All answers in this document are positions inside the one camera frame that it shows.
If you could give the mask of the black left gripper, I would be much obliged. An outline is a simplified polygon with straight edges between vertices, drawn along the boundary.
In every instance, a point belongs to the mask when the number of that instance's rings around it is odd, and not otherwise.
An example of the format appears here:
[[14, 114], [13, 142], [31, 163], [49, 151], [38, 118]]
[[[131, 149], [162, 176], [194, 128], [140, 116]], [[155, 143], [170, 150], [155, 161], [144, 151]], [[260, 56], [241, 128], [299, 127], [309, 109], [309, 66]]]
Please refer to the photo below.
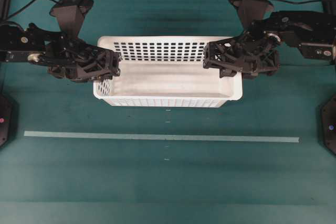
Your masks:
[[80, 39], [47, 38], [45, 49], [43, 65], [50, 75], [58, 79], [103, 82], [121, 73], [118, 52], [87, 44]]

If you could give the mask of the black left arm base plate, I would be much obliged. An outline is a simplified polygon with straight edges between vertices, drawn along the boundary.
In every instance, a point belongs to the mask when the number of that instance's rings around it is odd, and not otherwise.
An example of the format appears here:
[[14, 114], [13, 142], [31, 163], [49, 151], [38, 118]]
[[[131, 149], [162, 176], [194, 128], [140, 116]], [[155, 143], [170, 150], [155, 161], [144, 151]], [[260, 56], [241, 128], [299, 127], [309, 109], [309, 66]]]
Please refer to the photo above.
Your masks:
[[1, 150], [17, 135], [19, 104], [7, 94], [1, 93]]

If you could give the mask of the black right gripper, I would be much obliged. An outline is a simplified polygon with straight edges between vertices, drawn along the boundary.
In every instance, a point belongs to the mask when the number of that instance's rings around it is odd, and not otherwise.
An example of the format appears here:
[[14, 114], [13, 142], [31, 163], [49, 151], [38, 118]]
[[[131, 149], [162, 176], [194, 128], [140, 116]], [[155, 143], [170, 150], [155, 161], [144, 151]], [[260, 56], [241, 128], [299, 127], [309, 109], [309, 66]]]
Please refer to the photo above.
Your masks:
[[280, 67], [280, 37], [267, 32], [261, 22], [253, 22], [239, 36], [210, 41], [204, 47], [204, 69], [218, 69], [219, 77], [254, 79], [260, 74], [273, 75]]

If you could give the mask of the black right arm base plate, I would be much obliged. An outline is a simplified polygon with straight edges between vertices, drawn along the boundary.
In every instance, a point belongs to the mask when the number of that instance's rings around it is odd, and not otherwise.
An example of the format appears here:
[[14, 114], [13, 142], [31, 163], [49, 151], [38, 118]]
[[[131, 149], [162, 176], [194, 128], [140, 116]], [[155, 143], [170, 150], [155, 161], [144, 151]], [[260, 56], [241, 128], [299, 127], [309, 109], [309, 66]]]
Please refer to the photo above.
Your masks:
[[319, 143], [335, 157], [335, 94], [318, 106]]

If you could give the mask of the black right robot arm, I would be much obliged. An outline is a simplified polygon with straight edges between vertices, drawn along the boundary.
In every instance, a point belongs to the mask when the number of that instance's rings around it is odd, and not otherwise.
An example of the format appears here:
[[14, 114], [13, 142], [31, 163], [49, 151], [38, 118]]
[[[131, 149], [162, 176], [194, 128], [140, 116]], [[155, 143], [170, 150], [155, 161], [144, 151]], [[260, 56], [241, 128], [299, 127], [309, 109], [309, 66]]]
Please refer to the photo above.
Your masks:
[[272, 12], [252, 21], [236, 37], [210, 41], [204, 48], [203, 68], [219, 76], [253, 79], [272, 75], [280, 67], [277, 47], [297, 48], [305, 59], [335, 64], [335, 16], [313, 11]]

